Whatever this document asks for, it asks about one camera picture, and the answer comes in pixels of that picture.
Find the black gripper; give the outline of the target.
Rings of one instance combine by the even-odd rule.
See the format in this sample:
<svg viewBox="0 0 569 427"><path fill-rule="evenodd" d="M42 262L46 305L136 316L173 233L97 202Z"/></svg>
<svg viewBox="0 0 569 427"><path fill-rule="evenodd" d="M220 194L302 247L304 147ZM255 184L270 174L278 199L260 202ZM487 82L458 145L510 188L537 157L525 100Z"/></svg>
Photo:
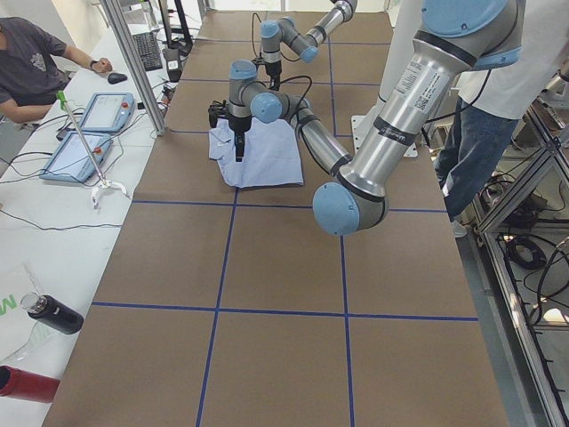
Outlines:
<svg viewBox="0 0 569 427"><path fill-rule="evenodd" d="M262 53L257 59L257 64L263 66L266 74L270 77L269 89L278 91L281 85L282 55L280 53Z"/></svg>
<svg viewBox="0 0 569 427"><path fill-rule="evenodd" d="M226 100L213 101L208 107L210 127L216 127L220 118L227 119L229 128L234 132L235 160L240 163L244 158L245 133L251 129L251 117L234 115L229 111Z"/></svg>

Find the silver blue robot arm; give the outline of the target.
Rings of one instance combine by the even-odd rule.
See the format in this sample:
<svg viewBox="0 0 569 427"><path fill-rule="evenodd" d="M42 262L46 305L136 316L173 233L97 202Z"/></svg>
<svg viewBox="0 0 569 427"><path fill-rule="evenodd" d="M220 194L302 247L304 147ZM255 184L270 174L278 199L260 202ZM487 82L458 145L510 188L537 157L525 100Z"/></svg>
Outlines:
<svg viewBox="0 0 569 427"><path fill-rule="evenodd" d="M369 229L387 214L385 184L421 128L436 110L457 75L466 71L506 67L519 58L524 26L522 1L405 1L399 17L411 16L405 38L413 48L400 78L370 125L355 154L349 154L323 126L303 96L279 90L281 49L289 47L312 61L318 47L339 25L349 22L357 5L337 1L307 33L290 18L265 20L261 54L271 82L257 77L249 60L233 62L228 98L208 109L216 123L226 119L234 134L236 159L242 160L245 135L253 120L268 124L283 119L305 142L316 163L330 175L312 202L319 226L344 236Z"/></svg>
<svg viewBox="0 0 569 427"><path fill-rule="evenodd" d="M270 89L278 91L281 85L281 45L287 45L305 63L312 62L318 47L341 24L349 22L357 11L357 0L333 1L333 8L306 34L296 27L292 17L264 20L260 24L261 58L270 78Z"/></svg>

